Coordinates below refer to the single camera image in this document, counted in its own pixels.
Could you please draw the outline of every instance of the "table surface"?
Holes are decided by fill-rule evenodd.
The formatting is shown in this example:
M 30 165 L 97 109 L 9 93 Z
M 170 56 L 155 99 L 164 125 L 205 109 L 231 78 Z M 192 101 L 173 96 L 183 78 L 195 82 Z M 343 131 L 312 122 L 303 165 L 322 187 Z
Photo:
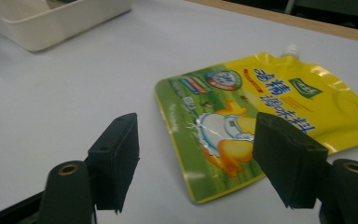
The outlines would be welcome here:
M 141 160 L 124 210 L 99 223 L 319 223 L 286 209 L 264 178 L 194 204 L 154 87 L 163 78 L 297 44 L 358 94 L 358 41 L 182 0 L 134 0 L 132 11 L 42 52 L 0 35 L 0 210 L 44 189 L 50 169 L 87 157 L 116 117 L 136 112 Z M 358 147 L 329 157 L 358 161 Z

